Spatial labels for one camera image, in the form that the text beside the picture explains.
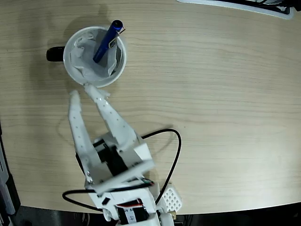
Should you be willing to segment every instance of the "white perforated part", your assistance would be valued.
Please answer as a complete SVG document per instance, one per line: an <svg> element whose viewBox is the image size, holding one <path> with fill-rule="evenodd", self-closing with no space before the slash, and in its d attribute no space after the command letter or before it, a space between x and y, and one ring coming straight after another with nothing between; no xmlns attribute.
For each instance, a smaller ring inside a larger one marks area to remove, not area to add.
<svg viewBox="0 0 301 226"><path fill-rule="evenodd" d="M171 184L169 184L166 187L162 197L165 201L168 212L170 211L178 212L183 205L179 193Z"/></svg>

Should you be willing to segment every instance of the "blue pen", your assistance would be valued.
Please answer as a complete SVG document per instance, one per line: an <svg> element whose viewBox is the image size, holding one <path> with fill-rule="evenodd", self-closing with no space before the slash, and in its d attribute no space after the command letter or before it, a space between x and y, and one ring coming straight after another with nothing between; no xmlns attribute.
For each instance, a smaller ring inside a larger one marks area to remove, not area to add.
<svg viewBox="0 0 301 226"><path fill-rule="evenodd" d="M102 42L100 43L100 46L98 48L98 50L96 51L93 60L95 63L98 63L102 57L104 56L104 54L108 51L108 49L112 46L111 43L112 41L119 36L119 32L120 30L123 28L123 24L120 20L114 20L111 24L111 26L109 27L107 33L105 34Z"/></svg>

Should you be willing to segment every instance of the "white robotic arm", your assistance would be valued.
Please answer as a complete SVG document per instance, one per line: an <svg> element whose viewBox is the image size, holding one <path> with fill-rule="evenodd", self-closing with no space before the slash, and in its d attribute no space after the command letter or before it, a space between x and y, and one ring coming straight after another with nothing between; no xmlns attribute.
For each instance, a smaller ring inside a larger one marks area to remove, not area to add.
<svg viewBox="0 0 301 226"><path fill-rule="evenodd" d="M92 201L103 209L107 221L114 219L119 220L118 224L132 226L173 226L164 201L155 204L158 184L143 176L155 166L147 144L108 103L107 92L90 83L84 88L109 131L91 142L80 114L79 93L71 92L69 121L77 159L86 177L85 188L95 191L89 194Z"/></svg>

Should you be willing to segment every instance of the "pen clip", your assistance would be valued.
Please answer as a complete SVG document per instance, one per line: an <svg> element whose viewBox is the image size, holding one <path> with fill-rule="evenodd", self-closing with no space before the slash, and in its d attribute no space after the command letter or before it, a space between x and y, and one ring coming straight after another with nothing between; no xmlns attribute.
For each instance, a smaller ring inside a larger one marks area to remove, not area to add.
<svg viewBox="0 0 301 226"><path fill-rule="evenodd" d="M121 33L123 33L126 30L126 28L123 26L122 29L120 30L120 32L117 32L117 36L109 42L109 48L112 48L115 45L115 41L118 38L118 36L121 35Z"/></svg>

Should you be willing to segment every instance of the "white cup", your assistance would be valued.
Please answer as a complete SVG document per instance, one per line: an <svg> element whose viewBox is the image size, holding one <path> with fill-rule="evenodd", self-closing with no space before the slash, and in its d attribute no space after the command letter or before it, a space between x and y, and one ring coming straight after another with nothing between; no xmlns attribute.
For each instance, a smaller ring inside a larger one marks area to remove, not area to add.
<svg viewBox="0 0 301 226"><path fill-rule="evenodd" d="M76 32L75 34L73 34L69 38L69 40L67 41L66 46L65 46L65 48L63 50L63 62L64 62L64 66L65 66L65 69L66 69L67 73L70 75L70 77L73 80L75 80L77 83L79 83L81 85L83 85L84 83L86 83L87 79L85 79L83 77L82 73L77 68L75 68L74 66L72 66L72 64L71 64L71 58L70 58L70 52L74 48L75 41L80 36L82 36L82 34L88 32L88 31L92 31L92 30L106 30L107 31L108 28L99 27L99 26L92 26L92 27L83 28L83 29L79 30L78 32ZM120 60L120 62L117 62L117 67L115 68L115 70L112 73L112 75L110 77L102 79L102 80L88 81L88 82L90 82L94 86L100 88L100 87L104 87L104 86L110 85L111 83L113 83L114 81L116 81L117 78L119 78L119 76L123 72L123 70L124 70L124 68L126 66L126 62L127 62L127 49L126 49L125 42L124 42L123 38L121 38L121 36L117 37L117 45L122 49L122 55L121 55L121 60ZM49 60L49 61L60 61L60 60L51 60L51 59L49 59L48 52L47 52L47 60Z"/></svg>

